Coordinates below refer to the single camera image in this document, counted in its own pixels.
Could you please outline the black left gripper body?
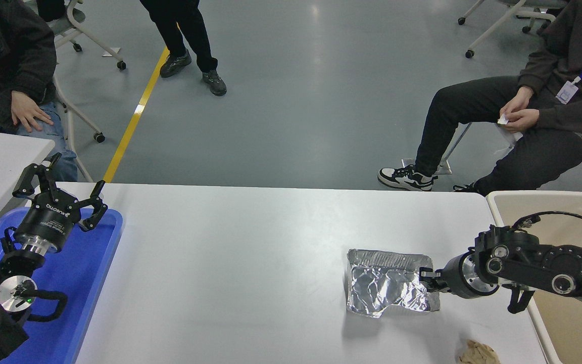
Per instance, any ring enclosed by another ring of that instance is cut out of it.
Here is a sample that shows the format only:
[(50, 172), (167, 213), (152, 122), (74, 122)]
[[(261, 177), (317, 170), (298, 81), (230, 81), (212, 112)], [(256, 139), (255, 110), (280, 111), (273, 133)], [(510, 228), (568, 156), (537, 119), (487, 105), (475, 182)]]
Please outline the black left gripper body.
[(37, 194), (26, 216), (15, 231), (15, 241), (23, 246), (39, 246), (51, 253), (61, 252), (74, 225), (81, 219), (79, 209), (71, 207), (76, 197), (70, 194)]

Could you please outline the person's right hand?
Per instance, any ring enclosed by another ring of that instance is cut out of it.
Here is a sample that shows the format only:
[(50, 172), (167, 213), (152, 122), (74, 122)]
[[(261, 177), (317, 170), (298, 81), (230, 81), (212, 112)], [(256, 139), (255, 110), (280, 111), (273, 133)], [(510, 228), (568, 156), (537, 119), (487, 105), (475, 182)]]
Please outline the person's right hand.
[(531, 87), (521, 86), (515, 97), (500, 109), (499, 116), (513, 122), (515, 122), (517, 118), (531, 118), (533, 121), (536, 121), (540, 112), (538, 110), (529, 110), (526, 108), (533, 96), (534, 90), (531, 89)]

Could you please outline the person's left hand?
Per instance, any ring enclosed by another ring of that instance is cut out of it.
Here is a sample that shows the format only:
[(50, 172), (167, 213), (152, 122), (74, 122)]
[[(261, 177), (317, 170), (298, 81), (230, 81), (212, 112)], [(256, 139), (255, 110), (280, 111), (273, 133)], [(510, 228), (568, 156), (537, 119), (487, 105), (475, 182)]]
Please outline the person's left hand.
[(506, 113), (506, 120), (503, 128), (510, 133), (523, 133), (534, 127), (540, 117), (540, 111), (534, 109), (525, 109)]
[(11, 91), (10, 114), (14, 126), (23, 127), (28, 133), (43, 131), (41, 123), (53, 126), (50, 116), (31, 97), (18, 90)]

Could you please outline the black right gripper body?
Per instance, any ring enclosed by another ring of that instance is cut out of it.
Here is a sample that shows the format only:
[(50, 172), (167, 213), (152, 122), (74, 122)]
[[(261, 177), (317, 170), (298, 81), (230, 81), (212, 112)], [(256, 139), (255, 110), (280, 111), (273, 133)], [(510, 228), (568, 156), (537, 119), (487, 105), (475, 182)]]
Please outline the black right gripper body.
[(462, 299), (473, 299), (473, 291), (466, 283), (463, 273), (464, 261), (471, 256), (472, 253), (460, 254), (452, 258), (441, 271), (441, 278), (448, 286), (450, 293)]

